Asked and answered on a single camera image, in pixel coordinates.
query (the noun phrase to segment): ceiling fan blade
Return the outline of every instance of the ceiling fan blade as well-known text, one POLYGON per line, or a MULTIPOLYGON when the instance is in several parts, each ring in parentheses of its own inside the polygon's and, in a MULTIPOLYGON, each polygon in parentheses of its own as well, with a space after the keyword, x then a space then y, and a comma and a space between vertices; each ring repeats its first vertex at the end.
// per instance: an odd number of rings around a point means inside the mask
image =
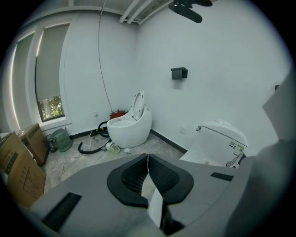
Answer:
POLYGON ((210 0, 193 0, 193 3, 201 6, 213 6, 213 3, 210 0))
POLYGON ((197 14, 196 12, 190 10, 189 8, 187 8, 185 6, 182 6, 182 5, 172 2, 168 5, 168 7, 173 12, 175 12, 181 16, 184 16, 196 23, 201 23, 203 21, 203 18, 199 14, 197 14))

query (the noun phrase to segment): ceiling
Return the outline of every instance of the ceiling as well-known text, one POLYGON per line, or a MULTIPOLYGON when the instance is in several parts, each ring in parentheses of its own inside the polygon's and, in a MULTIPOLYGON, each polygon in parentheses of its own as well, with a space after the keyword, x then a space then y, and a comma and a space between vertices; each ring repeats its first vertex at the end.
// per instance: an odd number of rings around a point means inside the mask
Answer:
MULTIPOLYGON (((101 10, 105 0, 46 0, 29 17, 25 24, 40 17, 71 10, 101 10)), ((104 11, 121 15, 121 23, 143 23, 172 0, 107 0, 104 11)))

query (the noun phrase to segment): toilet control panel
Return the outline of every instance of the toilet control panel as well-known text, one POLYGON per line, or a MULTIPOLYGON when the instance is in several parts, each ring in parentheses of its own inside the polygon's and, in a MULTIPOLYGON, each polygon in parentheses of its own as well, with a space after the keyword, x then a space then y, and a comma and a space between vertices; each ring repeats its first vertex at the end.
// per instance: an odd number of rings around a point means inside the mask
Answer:
POLYGON ((242 153, 245 149, 242 145, 238 144, 237 142, 233 142, 233 141, 231 141, 229 143, 229 147, 231 149, 233 149, 233 151, 234 151, 233 154, 236 156, 238 156, 240 153, 242 153))

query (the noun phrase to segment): wall outlet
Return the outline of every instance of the wall outlet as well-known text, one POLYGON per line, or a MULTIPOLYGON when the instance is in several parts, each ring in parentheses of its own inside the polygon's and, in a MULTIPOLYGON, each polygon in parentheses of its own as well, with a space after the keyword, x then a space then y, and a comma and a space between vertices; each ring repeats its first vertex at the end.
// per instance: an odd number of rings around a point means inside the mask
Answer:
POLYGON ((186 134, 186 128, 185 127, 180 127, 180 133, 186 134))
POLYGON ((93 116, 96 117, 96 118, 98 118, 99 117, 99 112, 98 111, 94 111, 93 112, 93 116))

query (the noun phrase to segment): window sill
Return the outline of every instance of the window sill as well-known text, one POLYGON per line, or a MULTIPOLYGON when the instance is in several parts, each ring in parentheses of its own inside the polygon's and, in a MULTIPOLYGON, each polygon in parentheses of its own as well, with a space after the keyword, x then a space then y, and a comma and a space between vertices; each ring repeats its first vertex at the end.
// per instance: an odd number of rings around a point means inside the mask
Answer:
POLYGON ((62 117, 62 118, 56 118, 50 121, 42 122, 39 125, 42 131, 46 131, 51 128, 56 128, 56 127, 64 126, 71 123, 72 121, 70 119, 66 119, 66 117, 62 117))

